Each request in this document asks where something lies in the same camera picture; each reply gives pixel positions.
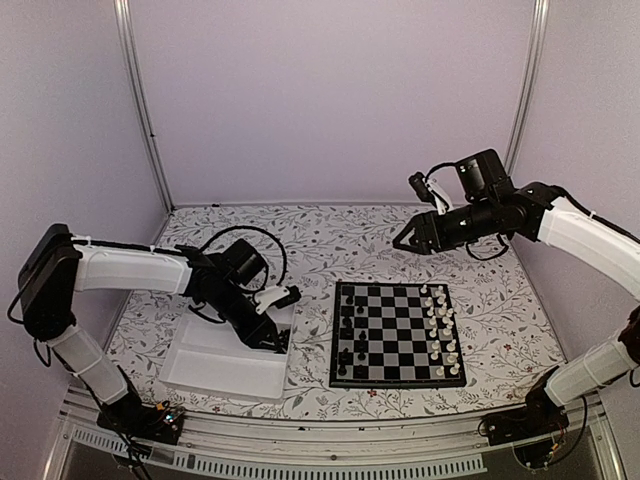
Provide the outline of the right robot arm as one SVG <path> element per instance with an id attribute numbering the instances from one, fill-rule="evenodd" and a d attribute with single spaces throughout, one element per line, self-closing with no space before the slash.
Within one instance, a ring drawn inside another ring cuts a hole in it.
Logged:
<path id="1" fill-rule="evenodd" d="M 465 204 L 453 205 L 434 178 L 450 167 L 459 179 Z M 420 201 L 432 210 L 412 217 L 393 241 L 395 248 L 431 255 L 468 248 L 484 237 L 500 240 L 519 236 L 532 242 L 532 253 L 553 249 L 552 259 L 567 254 L 554 267 L 545 260 L 525 270 L 548 312 L 569 320 L 564 335 L 577 330 L 575 308 L 594 326 L 597 315 L 612 308 L 593 334 L 582 334 L 575 346 L 593 344 L 565 364 L 545 374 L 531 388 L 526 407 L 517 415 L 517 427 L 537 436 L 552 424 L 556 411 L 578 397 L 603 389 L 639 368 L 639 240 L 580 204 L 565 188 L 538 181 L 517 187 L 493 149 L 472 154 L 428 172 L 416 172 L 408 183 Z M 552 293 L 568 294 L 568 307 Z"/>

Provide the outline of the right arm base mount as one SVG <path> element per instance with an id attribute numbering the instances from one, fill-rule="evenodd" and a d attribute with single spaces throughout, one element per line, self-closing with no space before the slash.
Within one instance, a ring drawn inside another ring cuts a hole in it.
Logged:
<path id="1" fill-rule="evenodd" d="M 521 406 L 483 416 L 477 431 L 490 446 L 524 441 L 514 448 L 514 456 L 522 466 L 537 470 L 552 463 L 568 427 L 562 408 L 548 413 Z"/>

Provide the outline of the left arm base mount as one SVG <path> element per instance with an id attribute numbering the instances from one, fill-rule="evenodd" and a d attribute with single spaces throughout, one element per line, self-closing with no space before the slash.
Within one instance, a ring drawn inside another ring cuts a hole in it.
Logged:
<path id="1" fill-rule="evenodd" d="M 97 424 L 126 437 L 177 445 L 184 424 L 184 409 L 169 401 L 156 405 L 131 403 L 101 404 Z"/>

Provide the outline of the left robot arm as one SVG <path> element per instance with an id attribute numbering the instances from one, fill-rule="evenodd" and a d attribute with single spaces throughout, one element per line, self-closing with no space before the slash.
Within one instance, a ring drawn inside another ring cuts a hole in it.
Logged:
<path id="1" fill-rule="evenodd" d="M 17 321 L 25 331 L 85 384 L 116 424 L 128 434 L 138 434 L 149 423 L 143 401 L 105 353 L 95 330 L 84 327 L 76 313 L 96 313 L 90 301 L 133 291 L 178 295 L 211 307 L 246 347 L 281 354 L 286 348 L 276 324 L 246 289 L 266 267 L 244 240 L 218 253 L 188 245 L 156 249 L 93 242 L 54 223 L 23 264 L 13 303 L 20 309 Z"/>

